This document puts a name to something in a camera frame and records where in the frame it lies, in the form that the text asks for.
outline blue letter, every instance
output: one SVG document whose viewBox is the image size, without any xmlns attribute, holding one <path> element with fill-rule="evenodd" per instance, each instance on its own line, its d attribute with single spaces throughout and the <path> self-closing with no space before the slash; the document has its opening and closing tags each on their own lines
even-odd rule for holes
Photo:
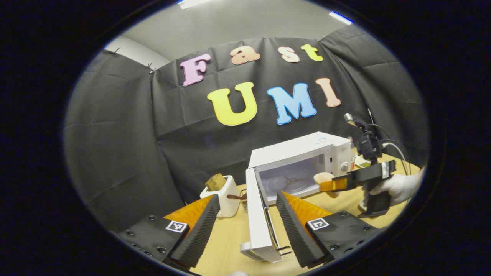
<svg viewBox="0 0 491 276">
<path fill-rule="evenodd" d="M 278 110 L 278 125 L 283 125 L 292 121 L 292 118 L 286 113 L 288 110 L 295 119 L 299 118 L 300 106 L 302 107 L 302 117 L 310 117 L 317 113 L 312 106 L 310 97 L 307 92 L 307 84 L 297 83 L 293 86 L 293 98 L 281 87 L 273 87 L 266 92 L 273 97 L 276 109 Z"/>
</svg>

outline orange letter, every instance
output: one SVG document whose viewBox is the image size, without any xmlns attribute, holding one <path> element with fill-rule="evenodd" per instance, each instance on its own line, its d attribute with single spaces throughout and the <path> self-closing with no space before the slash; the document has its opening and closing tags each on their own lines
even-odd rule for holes
<svg viewBox="0 0 491 276">
<path fill-rule="evenodd" d="M 286 60 L 287 62 L 300 61 L 299 56 L 297 54 L 294 54 L 295 51 L 293 51 L 293 49 L 290 47 L 279 47 L 278 52 L 280 52 L 281 58 Z"/>
<path fill-rule="evenodd" d="M 251 46 L 235 48 L 230 52 L 230 55 L 233 55 L 232 63 L 236 65 L 244 64 L 248 61 L 258 60 L 261 57 L 261 55 L 256 53 Z"/>
<path fill-rule="evenodd" d="M 332 90 L 331 87 L 331 80 L 328 78 L 321 78 L 315 80 L 315 83 L 321 86 L 322 91 L 324 91 L 324 94 L 326 95 L 327 99 L 327 106 L 330 108 L 336 107 L 341 104 L 341 100 L 339 100 L 336 97 L 336 94 L 334 94 L 334 90 Z"/>
</svg>

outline hand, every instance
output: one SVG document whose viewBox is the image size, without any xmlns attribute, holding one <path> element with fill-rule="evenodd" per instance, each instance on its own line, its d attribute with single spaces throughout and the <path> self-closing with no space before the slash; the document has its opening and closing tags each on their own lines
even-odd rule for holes
<svg viewBox="0 0 491 276">
<path fill-rule="evenodd" d="M 368 194 L 376 195 L 383 191 L 388 191 L 391 197 L 390 206 L 400 204 L 413 196 L 421 183 L 423 170 L 414 175 L 394 174 L 391 178 L 382 181 L 370 192 L 367 185 L 363 185 L 363 201 L 360 202 L 361 208 L 365 209 L 368 202 Z"/>
</svg>

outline pink letter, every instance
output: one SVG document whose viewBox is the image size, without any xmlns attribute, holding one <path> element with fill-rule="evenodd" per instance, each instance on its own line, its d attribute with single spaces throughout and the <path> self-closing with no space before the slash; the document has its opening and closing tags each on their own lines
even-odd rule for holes
<svg viewBox="0 0 491 276">
<path fill-rule="evenodd" d="M 209 54 L 200 55 L 192 59 L 181 62 L 181 67 L 184 68 L 183 86 L 189 86 L 203 80 L 203 76 L 198 74 L 198 71 L 204 73 L 206 71 L 206 63 L 203 60 L 210 60 L 212 57 Z"/>
<path fill-rule="evenodd" d="M 334 90 L 331 87 L 331 80 L 328 78 L 316 79 L 315 83 L 321 86 L 324 95 L 326 96 L 326 105 L 330 108 L 336 107 L 341 104 L 341 100 L 336 97 Z"/>
</svg>

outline cable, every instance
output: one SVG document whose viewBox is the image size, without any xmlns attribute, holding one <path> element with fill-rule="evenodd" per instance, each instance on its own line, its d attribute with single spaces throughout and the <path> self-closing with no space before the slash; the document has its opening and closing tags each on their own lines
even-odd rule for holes
<svg viewBox="0 0 491 276">
<path fill-rule="evenodd" d="M 406 148 L 404 147 L 404 145 L 402 145 L 402 143 L 396 141 L 396 140 L 392 140 L 392 139 L 382 139 L 380 140 L 380 142 L 384 143 L 384 142 L 395 142 L 395 143 L 398 143 L 402 149 L 404 149 L 404 152 L 406 153 L 406 155 L 409 155 L 408 151 L 406 150 Z M 411 172 L 411 164 L 408 163 L 408 166 L 409 166 L 409 175 L 412 175 L 412 172 Z"/>
<path fill-rule="evenodd" d="M 381 131 L 383 131 L 383 133 L 385 133 L 385 135 L 387 135 L 387 137 L 390 139 L 390 136 L 389 134 L 387 134 L 387 132 L 385 132 L 385 130 L 383 130 L 383 128 L 381 126 L 379 126 L 378 124 L 367 124 L 367 126 L 372 126 L 372 127 L 376 127 L 378 129 L 380 129 Z"/>
<path fill-rule="evenodd" d="M 383 143 L 383 144 L 382 144 L 382 146 L 383 146 L 384 148 L 385 148 L 385 147 L 387 147 L 387 145 L 391 145 L 391 146 L 395 147 L 395 148 L 396 148 L 396 150 L 397 150 L 397 151 L 399 152 L 399 154 L 401 155 L 402 160 L 404 160 L 404 162 L 406 162 L 406 159 L 405 159 L 405 157 L 404 157 L 404 154 L 402 153 L 401 149 L 399 149 L 399 147 L 398 147 L 396 144 L 391 143 L 391 142 L 386 142 L 386 143 Z M 402 163 L 402 167 L 404 168 L 404 172 L 406 173 L 406 175 L 408 175 L 408 171 L 406 170 L 406 166 L 404 165 L 404 162 Z"/>
</svg>

